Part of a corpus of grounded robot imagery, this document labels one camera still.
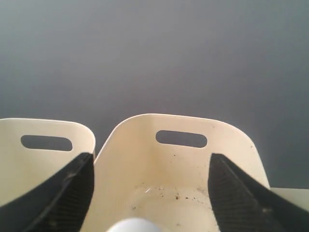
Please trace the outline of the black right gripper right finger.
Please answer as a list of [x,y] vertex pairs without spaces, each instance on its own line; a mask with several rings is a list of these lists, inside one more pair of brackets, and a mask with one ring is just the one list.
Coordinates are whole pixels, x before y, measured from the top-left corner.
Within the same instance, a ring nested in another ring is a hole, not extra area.
[[211,155],[208,193],[222,232],[307,232],[309,212],[264,187],[223,154]]

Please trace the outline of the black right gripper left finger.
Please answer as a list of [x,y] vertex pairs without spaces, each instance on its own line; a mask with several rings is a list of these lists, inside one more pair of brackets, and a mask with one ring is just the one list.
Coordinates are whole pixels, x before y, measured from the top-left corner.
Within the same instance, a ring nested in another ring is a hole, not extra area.
[[31,191],[1,206],[2,232],[78,232],[94,192],[94,158],[81,153]]

